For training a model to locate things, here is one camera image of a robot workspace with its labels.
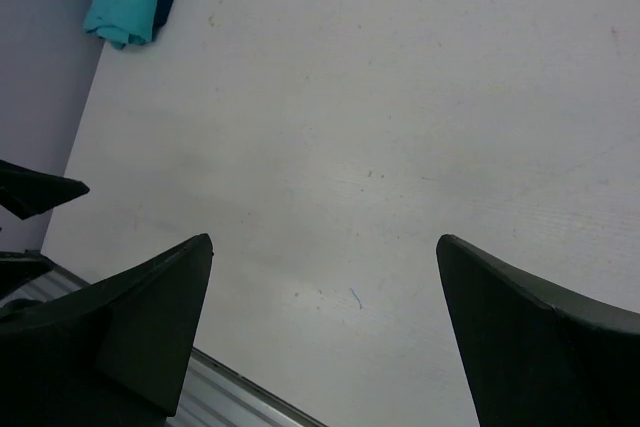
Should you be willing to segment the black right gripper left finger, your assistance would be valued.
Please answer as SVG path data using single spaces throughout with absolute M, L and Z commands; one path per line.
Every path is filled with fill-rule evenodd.
M 199 234 L 50 301 L 1 308 L 4 426 L 163 426 L 175 416 L 212 267 Z

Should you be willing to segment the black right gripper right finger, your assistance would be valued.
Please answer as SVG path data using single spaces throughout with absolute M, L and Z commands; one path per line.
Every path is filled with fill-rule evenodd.
M 480 425 L 638 425 L 637 313 L 453 235 L 436 257 Z

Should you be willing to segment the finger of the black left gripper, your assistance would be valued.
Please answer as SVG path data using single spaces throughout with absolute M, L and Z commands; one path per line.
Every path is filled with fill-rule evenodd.
M 81 181 L 1 161 L 1 206 L 21 220 L 43 214 L 89 191 Z
M 38 251 L 0 254 L 0 297 L 4 299 L 23 285 L 53 270 L 53 262 Z

